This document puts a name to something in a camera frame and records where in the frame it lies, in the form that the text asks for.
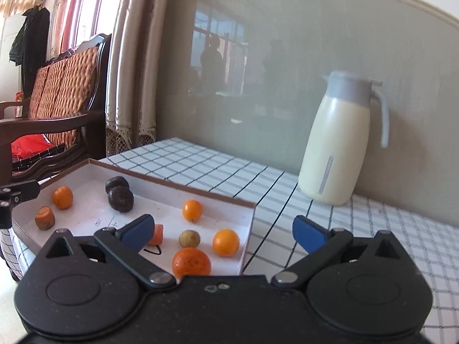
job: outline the wooden armrest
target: wooden armrest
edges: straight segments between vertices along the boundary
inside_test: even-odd
[[[104,111],[84,111],[50,119],[0,120],[0,146],[29,134],[66,132],[104,119]]]
[[[28,103],[28,100],[23,101],[1,101],[0,102],[0,120],[5,118],[5,109],[14,106],[23,106]]]

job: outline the glossy wall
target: glossy wall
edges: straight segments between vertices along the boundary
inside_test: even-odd
[[[169,0],[158,136],[297,174],[322,76],[365,75],[391,130],[373,104],[356,192],[459,225],[458,27],[414,0]]]

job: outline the blue gripper pad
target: blue gripper pad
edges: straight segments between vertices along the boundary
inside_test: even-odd
[[[312,253],[322,247],[330,238],[330,232],[324,227],[307,219],[305,216],[297,216],[293,220],[293,238],[307,253]]]
[[[155,220],[151,215],[142,215],[116,232],[125,246],[138,253],[153,238]]]

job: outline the floor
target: floor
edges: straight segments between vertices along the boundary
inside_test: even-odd
[[[14,344],[26,334],[14,308],[16,286],[10,270],[0,259],[0,344]]]

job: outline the carrot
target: carrot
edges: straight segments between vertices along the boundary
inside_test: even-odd
[[[160,246],[162,245],[162,231],[164,229],[164,226],[161,224],[155,224],[155,233],[153,235],[153,238],[150,239],[148,242],[149,246]]]
[[[38,229],[49,230],[55,223],[54,213],[50,207],[41,207],[35,215],[35,224],[37,224]]]

